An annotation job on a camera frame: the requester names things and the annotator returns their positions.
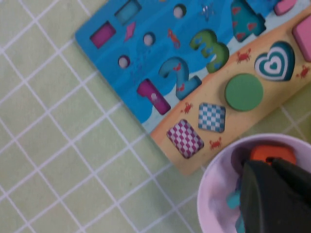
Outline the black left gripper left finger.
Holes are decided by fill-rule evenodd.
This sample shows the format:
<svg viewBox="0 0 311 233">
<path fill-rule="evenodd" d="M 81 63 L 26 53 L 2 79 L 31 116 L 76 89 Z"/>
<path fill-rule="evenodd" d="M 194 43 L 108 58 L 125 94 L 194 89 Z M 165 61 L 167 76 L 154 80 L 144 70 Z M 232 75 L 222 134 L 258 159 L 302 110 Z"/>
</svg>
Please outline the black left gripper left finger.
<svg viewBox="0 0 311 233">
<path fill-rule="evenodd" d="M 311 208 L 262 161 L 243 168 L 241 214 L 247 233 L 309 233 Z"/>
</svg>

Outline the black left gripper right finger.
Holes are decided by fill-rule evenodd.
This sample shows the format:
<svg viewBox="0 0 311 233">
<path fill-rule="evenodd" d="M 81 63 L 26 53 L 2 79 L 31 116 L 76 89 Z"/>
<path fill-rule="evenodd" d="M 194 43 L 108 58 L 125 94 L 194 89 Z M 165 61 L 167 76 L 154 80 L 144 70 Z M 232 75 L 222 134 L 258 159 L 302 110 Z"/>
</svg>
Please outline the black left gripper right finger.
<svg viewBox="0 0 311 233">
<path fill-rule="evenodd" d="M 275 159 L 271 166 L 291 190 L 311 207 L 311 173 L 280 158 Z"/>
</svg>

